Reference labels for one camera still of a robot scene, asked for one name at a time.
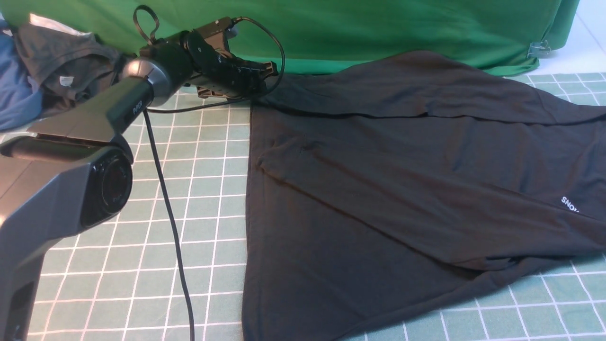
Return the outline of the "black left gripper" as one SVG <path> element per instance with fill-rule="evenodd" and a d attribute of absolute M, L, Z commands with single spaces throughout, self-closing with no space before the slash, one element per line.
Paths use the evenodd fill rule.
<path fill-rule="evenodd" d="M 203 36 L 192 30 L 185 34 L 193 74 L 188 84 L 195 86 L 199 97 L 249 99 L 267 92 L 266 79 L 278 76 L 275 62 L 258 63 L 212 47 Z"/>

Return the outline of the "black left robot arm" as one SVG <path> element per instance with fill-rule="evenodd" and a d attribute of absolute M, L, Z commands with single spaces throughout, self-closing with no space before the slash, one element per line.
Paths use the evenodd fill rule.
<path fill-rule="evenodd" d="M 27 339 L 45 253 L 125 207 L 134 156 L 123 134 L 139 114 L 189 84 L 230 104 L 255 99 L 270 92 L 268 77 L 284 71 L 231 54 L 223 29 L 143 38 L 120 82 L 1 145 L 3 341 Z"/>

